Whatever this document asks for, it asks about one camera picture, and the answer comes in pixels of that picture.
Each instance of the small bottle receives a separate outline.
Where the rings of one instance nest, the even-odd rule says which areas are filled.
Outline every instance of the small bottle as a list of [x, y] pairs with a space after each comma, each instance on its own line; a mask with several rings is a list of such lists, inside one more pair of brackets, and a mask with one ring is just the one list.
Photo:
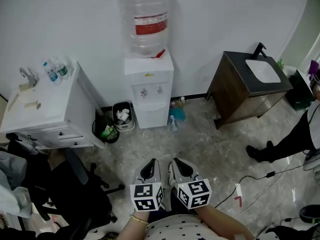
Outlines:
[[183, 108], [186, 105], [186, 99], [185, 97], [181, 96], [181, 98], [178, 100], [178, 107]]
[[49, 79], [51, 80], [51, 82], [55, 86], [59, 86], [61, 84], [62, 80], [58, 76], [54, 65], [52, 65], [52, 63], [50, 63], [50, 65], [49, 65], [47, 61], [44, 61], [43, 66], [44, 66], [44, 71], [46, 72], [46, 74], [49, 77]]
[[56, 56], [53, 57], [53, 60], [55, 64], [55, 70], [63, 79], [68, 80], [70, 78], [70, 73], [68, 72], [66, 65], [60, 62]]
[[178, 131], [177, 121], [173, 115], [170, 115], [170, 125], [173, 132]]

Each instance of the black shoe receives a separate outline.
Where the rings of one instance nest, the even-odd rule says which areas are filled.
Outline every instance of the black shoe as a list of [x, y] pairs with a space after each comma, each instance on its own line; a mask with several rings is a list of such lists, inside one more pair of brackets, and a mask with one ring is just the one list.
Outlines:
[[259, 149], [253, 147], [253, 146], [246, 146], [246, 153], [248, 154], [249, 157], [251, 157], [252, 159], [256, 160], [258, 163], [261, 163], [262, 160], [259, 160], [258, 157], [258, 152], [259, 152]]
[[274, 147], [274, 144], [272, 143], [271, 140], [269, 140], [269, 141], [266, 143], [266, 147], [267, 147], [267, 148], [273, 148], [273, 147]]

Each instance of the black faucet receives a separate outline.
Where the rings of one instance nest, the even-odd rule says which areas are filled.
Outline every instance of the black faucet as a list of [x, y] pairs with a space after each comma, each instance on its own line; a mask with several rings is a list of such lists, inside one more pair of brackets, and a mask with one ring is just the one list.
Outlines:
[[264, 51], [262, 50], [262, 48], [267, 49], [264, 44], [262, 42], [260, 42], [258, 44], [258, 46], [256, 47], [254, 53], [251, 56], [251, 60], [256, 60], [258, 58], [258, 55], [261, 53], [263, 55], [263, 57], [267, 58], [268, 56], [264, 53]]

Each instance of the drawer handle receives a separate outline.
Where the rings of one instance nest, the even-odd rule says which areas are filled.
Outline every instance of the drawer handle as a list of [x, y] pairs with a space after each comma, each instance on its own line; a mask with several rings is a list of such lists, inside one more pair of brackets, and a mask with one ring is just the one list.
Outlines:
[[31, 135], [29, 135], [29, 134], [27, 135], [27, 137], [28, 137], [29, 140], [32, 140], [33, 142], [36, 142], [36, 141], [37, 141], [36, 138], [32, 138]]

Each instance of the purple item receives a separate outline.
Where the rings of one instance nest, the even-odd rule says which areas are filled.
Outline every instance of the purple item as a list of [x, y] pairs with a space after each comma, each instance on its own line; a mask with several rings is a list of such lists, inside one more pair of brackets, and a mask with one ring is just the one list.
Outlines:
[[311, 78], [317, 74], [318, 69], [319, 69], [319, 63], [316, 62], [315, 60], [311, 60], [311, 64], [308, 72], [310, 74], [309, 80], [311, 80]]

